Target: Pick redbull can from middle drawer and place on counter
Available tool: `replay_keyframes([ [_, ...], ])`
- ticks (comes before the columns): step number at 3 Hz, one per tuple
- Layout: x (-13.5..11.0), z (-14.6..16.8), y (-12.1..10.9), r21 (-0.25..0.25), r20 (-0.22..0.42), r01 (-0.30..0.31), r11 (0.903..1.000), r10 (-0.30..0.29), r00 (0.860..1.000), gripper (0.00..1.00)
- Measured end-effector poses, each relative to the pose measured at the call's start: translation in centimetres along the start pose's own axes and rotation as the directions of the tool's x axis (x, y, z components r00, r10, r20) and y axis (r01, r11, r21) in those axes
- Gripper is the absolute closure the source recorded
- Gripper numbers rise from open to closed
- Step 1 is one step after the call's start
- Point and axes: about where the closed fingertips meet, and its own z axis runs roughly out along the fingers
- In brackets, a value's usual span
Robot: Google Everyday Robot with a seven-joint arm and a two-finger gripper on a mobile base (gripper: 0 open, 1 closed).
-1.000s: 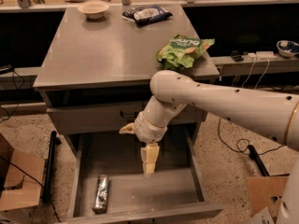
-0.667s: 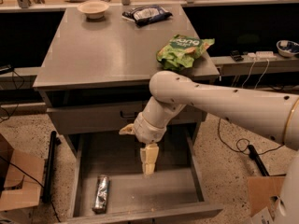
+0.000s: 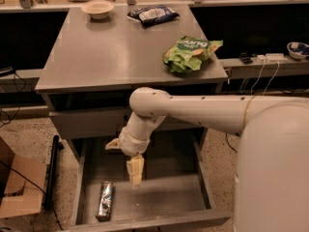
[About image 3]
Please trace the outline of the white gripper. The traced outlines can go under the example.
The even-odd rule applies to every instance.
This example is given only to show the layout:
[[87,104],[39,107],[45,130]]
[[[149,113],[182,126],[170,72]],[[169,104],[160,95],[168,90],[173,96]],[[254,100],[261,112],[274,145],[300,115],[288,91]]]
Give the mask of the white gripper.
[[144,158],[142,154],[147,150],[149,143],[149,139],[136,139],[129,134],[126,128],[122,128],[119,139],[114,138],[105,145],[106,150],[121,149],[126,156],[133,157],[126,162],[129,180],[133,186],[139,186],[142,182],[144,169]]

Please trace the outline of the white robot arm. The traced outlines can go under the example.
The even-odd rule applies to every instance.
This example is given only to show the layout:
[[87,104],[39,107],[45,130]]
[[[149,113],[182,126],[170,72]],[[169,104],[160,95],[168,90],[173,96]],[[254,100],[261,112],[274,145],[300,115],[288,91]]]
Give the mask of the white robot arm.
[[140,184],[152,132],[173,117],[239,137],[234,232],[309,232],[309,99],[277,96],[175,96],[135,90],[132,113],[107,144],[129,157]]

